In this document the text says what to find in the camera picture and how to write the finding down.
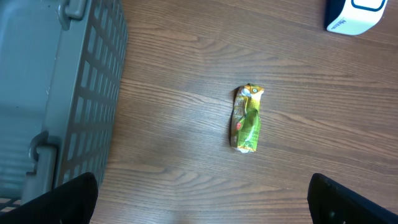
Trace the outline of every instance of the wood grain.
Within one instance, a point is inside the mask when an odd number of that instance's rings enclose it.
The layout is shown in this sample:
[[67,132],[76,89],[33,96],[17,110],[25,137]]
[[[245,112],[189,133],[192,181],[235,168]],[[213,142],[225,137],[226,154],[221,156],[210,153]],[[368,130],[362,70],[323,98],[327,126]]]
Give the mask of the wood grain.
[[[315,172],[398,212],[398,3],[358,37],[322,31],[322,7],[124,1],[126,64],[92,222],[311,223]],[[266,89],[262,130],[241,154],[229,120],[249,82]]]

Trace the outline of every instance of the plastic crate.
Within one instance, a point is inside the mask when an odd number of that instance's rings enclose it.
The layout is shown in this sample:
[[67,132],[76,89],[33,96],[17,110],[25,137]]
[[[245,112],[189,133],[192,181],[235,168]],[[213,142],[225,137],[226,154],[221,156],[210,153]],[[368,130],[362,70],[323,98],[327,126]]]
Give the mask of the plastic crate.
[[0,17],[0,211],[84,172],[100,185],[127,44],[121,3],[5,0]]

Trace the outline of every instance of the green wrapper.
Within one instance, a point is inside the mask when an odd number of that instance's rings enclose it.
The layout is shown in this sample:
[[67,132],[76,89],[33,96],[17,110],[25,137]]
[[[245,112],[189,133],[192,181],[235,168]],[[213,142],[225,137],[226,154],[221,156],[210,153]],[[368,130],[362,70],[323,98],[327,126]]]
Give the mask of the green wrapper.
[[260,99],[264,89],[253,84],[241,86],[231,118],[231,147],[243,153],[255,152],[261,122]]

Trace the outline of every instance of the black object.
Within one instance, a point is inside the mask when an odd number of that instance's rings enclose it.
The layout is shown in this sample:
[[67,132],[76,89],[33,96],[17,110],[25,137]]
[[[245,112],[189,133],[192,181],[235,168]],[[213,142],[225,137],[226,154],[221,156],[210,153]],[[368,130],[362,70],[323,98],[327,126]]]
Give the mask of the black object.
[[1,215],[0,223],[89,224],[97,197],[97,181],[87,172]]
[[322,174],[312,176],[308,204],[314,224],[398,223],[398,216]]

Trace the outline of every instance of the yellow wrapper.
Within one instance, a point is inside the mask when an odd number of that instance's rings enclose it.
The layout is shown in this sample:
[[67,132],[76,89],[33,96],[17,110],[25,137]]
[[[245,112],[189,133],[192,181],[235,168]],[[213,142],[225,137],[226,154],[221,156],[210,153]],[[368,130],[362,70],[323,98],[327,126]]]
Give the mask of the yellow wrapper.
[[260,99],[264,89],[253,84],[241,86],[231,118],[231,147],[243,153],[255,152],[261,128]]

